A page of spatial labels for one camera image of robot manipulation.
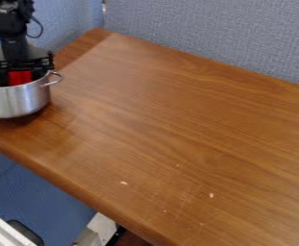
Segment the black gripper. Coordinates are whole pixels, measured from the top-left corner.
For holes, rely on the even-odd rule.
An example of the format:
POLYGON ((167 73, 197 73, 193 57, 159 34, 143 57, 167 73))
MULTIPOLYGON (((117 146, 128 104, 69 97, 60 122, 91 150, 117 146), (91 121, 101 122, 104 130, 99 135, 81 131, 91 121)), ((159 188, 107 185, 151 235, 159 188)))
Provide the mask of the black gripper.
POLYGON ((8 86, 8 73, 4 71, 30 70, 32 80, 41 79, 53 69, 53 53, 37 46, 30 45, 26 40, 8 42, 0 40, 0 86, 8 86))

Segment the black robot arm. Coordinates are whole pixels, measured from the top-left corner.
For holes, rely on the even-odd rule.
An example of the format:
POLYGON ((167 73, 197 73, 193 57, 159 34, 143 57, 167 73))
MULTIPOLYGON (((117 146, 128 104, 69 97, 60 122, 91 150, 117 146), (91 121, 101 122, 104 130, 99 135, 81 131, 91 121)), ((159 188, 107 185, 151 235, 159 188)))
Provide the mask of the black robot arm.
POLYGON ((53 69, 53 53, 28 43, 44 26, 33 16, 33 0, 0 0, 0 86, 20 86, 53 69))

